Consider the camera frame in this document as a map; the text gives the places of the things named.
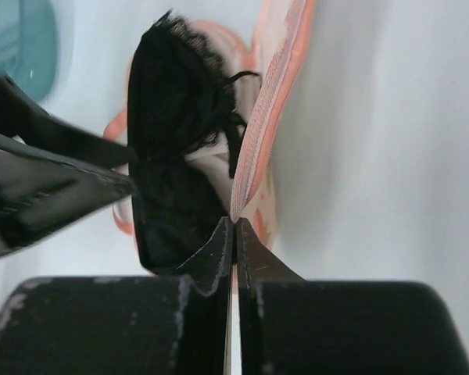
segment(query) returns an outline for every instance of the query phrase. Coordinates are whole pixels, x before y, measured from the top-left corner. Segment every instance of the dark object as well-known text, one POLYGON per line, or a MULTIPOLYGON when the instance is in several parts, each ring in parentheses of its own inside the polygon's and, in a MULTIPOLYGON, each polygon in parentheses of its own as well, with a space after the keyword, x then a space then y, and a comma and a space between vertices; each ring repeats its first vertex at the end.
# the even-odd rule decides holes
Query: dark object
POLYGON ((141 264, 165 274, 205 244, 227 216, 207 177, 184 157, 227 138, 235 175, 246 122, 236 113, 224 58, 206 35, 170 12, 144 33, 132 60, 128 87, 128 145, 139 156, 129 165, 139 195, 132 198, 141 264))
POLYGON ((131 180, 109 168, 134 158, 50 116, 0 77, 0 256, 133 193, 131 180))
POLYGON ((244 375, 469 374, 429 287, 304 281, 222 219, 172 276, 22 284, 0 314, 0 375, 223 374, 236 260, 244 375))

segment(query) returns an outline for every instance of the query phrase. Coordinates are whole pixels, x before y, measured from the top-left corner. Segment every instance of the black mesh fabric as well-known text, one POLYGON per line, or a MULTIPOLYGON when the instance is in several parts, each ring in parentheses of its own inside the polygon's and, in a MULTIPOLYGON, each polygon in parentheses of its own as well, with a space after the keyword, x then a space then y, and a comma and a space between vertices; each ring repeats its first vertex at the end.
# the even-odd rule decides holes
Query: black mesh fabric
POLYGON ((235 112, 233 82, 222 56, 185 19, 165 14, 144 33, 128 89, 128 144, 140 162, 129 173, 141 264, 174 269, 199 250, 227 212, 206 176, 184 157, 227 137, 234 176, 246 122, 235 112))

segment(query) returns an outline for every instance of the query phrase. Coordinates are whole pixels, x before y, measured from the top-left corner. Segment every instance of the drawstring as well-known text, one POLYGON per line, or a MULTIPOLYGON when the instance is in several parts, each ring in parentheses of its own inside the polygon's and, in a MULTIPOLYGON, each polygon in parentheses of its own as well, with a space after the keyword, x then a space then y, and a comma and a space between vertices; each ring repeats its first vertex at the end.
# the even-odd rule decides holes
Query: drawstring
MULTIPOLYGON (((224 86, 233 84, 235 81, 242 77, 255 76, 260 77, 260 74, 243 70, 242 72, 236 73, 234 76, 229 77, 225 80, 224 86)), ((238 158, 242 149, 243 136, 247 128, 246 121, 237 112, 232 112, 228 121, 224 124, 224 134, 226 135, 227 148, 229 150, 229 177, 234 178, 236 172, 236 166, 238 165, 238 158), (243 126, 243 134, 240 135, 238 127, 243 126)))

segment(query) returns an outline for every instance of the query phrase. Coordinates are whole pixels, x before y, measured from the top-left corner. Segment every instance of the white surface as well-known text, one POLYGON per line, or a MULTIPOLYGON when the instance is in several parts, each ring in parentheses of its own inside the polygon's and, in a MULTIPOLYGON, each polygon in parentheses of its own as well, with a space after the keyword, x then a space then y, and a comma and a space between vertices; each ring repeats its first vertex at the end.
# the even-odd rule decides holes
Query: white surface
MULTIPOLYGON (((165 10, 246 41, 258 10, 253 0, 70 4, 74 35, 63 38, 74 51, 46 107, 98 134, 121 108, 140 34, 165 10)), ((311 45, 274 155, 276 253, 309 278, 429 283, 469 351, 469 0, 318 0, 311 45)), ((0 260, 0 304, 36 275, 139 273, 106 209, 0 260)))
POLYGON ((469 352, 469 1, 317 3, 275 252, 308 278, 430 284, 469 352))

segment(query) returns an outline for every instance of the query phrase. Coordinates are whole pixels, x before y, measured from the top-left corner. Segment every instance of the teal container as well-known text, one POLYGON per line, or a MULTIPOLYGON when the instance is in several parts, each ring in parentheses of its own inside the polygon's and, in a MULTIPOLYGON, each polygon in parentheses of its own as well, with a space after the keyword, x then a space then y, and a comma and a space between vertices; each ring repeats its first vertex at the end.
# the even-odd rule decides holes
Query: teal container
POLYGON ((0 0, 0 74, 37 102, 54 84, 57 37, 49 0, 0 0))

